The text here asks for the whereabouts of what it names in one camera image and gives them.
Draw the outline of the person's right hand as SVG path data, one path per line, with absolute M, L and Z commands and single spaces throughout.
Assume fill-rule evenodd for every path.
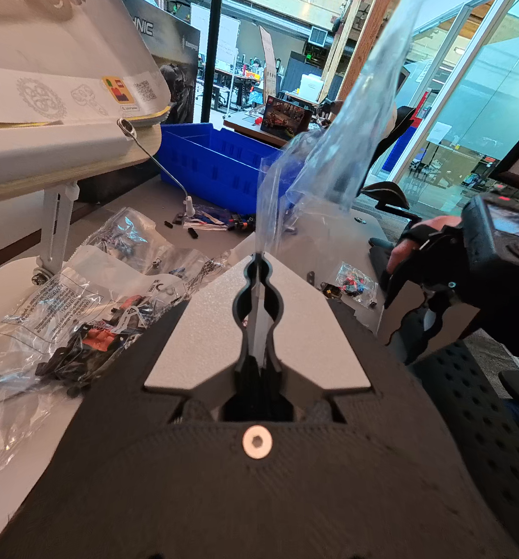
M 460 222 L 461 218 L 458 216 L 444 215 L 420 221 L 407 229 L 391 252 L 386 272 L 393 275 L 396 268 L 414 251 L 423 247 L 432 235 L 437 234 L 444 227 L 457 227 Z

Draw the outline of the wooden office desk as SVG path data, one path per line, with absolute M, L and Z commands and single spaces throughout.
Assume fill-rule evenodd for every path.
M 255 123 L 255 118 L 248 115 L 245 111 L 225 115 L 223 117 L 223 126 L 243 136 L 279 149 L 291 141 L 290 139 L 280 138 L 263 131 L 261 125 Z

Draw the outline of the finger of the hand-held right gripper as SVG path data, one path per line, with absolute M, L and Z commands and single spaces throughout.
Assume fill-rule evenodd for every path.
M 400 330 L 403 319 L 425 303 L 423 288 L 416 283 L 406 281 L 391 303 L 385 303 L 377 326 L 378 341 L 388 346 L 395 332 Z
M 432 295 L 420 310 L 408 315 L 421 322 L 404 331 L 404 364 L 413 365 L 456 342 L 478 313 L 478 308 L 462 302 L 455 293 Z

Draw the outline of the small lego set box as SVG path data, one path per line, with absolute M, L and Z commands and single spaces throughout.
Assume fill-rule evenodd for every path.
M 269 95 L 265 103 L 261 130 L 289 141 L 309 128 L 312 111 Z

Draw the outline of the small bag of blue parts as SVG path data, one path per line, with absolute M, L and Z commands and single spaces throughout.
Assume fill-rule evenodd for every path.
M 223 208 L 195 205 L 192 216 L 184 215 L 182 225 L 186 229 L 195 231 L 227 231 L 234 227 L 234 218 L 231 212 Z

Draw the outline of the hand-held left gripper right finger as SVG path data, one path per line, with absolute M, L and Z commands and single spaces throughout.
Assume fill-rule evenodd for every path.
M 305 410 L 327 397 L 372 388 L 329 300 L 269 253 L 261 259 L 263 308 L 272 321 L 265 340 L 275 393 Z

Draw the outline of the clear bag of pale parts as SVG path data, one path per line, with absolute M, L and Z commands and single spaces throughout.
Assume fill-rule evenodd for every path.
M 156 231 L 154 221 L 131 207 L 111 216 L 82 246 L 91 246 L 143 272 L 173 245 Z

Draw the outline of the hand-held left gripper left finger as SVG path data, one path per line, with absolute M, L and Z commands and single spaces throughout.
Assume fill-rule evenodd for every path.
M 259 401 L 261 369 L 250 353 L 246 322 L 256 268 L 256 257 L 248 255 L 191 298 L 144 388 L 195 400 L 207 411 L 235 396 Z

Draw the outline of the blue plastic bin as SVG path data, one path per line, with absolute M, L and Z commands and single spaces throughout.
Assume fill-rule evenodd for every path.
M 162 124 L 158 161 L 193 196 L 238 214 L 256 213 L 262 161 L 282 150 L 211 123 Z

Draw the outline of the white board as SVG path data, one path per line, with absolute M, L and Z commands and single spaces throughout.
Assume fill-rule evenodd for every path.
M 200 31 L 199 54 L 206 55 L 207 53 L 209 23 L 209 9 L 192 3 L 191 25 Z M 239 29 L 239 20 L 221 15 L 215 59 L 216 68 L 231 71 L 238 54 L 236 42 Z

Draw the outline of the black lego set box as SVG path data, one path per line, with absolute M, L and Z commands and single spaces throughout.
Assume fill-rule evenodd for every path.
M 164 123 L 193 123 L 200 31 L 155 1 L 123 3 L 168 85 L 171 109 Z

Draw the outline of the clear plastic bag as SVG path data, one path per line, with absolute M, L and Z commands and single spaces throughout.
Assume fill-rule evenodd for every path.
M 392 115 L 400 73 L 424 1 L 399 1 L 339 114 L 326 129 L 303 132 L 272 162 L 258 187 L 253 254 L 273 255 L 314 288 L 335 283 L 341 262 L 378 282 L 368 257 L 367 216 L 353 206 Z

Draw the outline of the black steel column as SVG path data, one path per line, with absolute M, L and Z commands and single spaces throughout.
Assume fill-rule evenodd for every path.
M 211 1 L 210 4 L 203 96 L 201 105 L 201 123 L 208 123 L 211 115 L 215 61 L 219 40 L 222 1 Z

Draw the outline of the brown cardboard sheet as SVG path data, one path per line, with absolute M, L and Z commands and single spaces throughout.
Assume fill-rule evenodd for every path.
M 264 103 L 267 102 L 269 96 L 277 96 L 277 69 L 276 58 L 272 45 L 272 37 L 270 33 L 261 25 L 259 26 L 261 41 L 264 51 L 264 73 L 263 73 L 263 97 Z

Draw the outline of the wooden post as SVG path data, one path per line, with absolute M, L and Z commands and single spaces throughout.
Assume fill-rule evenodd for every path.
M 351 92 L 357 81 L 368 56 L 377 39 L 381 35 L 387 20 L 393 14 L 398 1 L 344 1 L 343 9 L 338 18 L 338 25 L 333 30 L 333 44 L 326 58 L 321 80 L 323 86 L 318 96 L 321 102 L 328 95 L 336 75 L 340 60 L 344 54 L 347 41 L 353 29 L 354 22 L 359 13 L 362 13 L 361 4 L 367 4 L 367 12 L 361 24 L 361 29 L 356 40 L 347 69 L 339 86 L 337 98 L 344 100 Z

